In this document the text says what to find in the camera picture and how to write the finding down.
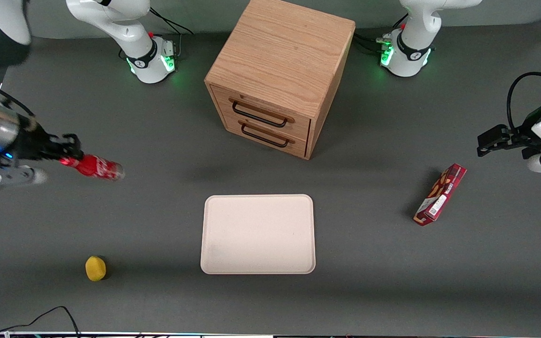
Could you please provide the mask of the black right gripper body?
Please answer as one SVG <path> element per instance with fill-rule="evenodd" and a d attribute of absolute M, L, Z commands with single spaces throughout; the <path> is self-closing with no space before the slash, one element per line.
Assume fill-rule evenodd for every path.
<path fill-rule="evenodd" d="M 39 123 L 34 129 L 27 129 L 30 128 L 32 120 L 23 115 L 18 115 L 17 118 L 19 122 L 17 137 L 13 143 L 0 152 L 0 161 L 11 160 L 6 154 L 11 154 L 15 160 L 54 160 L 49 152 L 53 135 L 45 131 Z"/>

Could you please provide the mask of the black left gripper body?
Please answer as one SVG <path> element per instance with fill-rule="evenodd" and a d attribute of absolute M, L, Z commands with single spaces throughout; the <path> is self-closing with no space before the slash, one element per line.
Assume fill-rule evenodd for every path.
<path fill-rule="evenodd" d="M 541 106 L 529 113 L 519 126 L 514 125 L 509 109 L 509 127 L 515 135 L 513 136 L 513 144 L 524 148 L 522 149 L 524 160 L 528 160 L 534 155 L 541 155 L 541 137 L 532 131 L 532 127 L 539 121 L 541 121 Z"/>

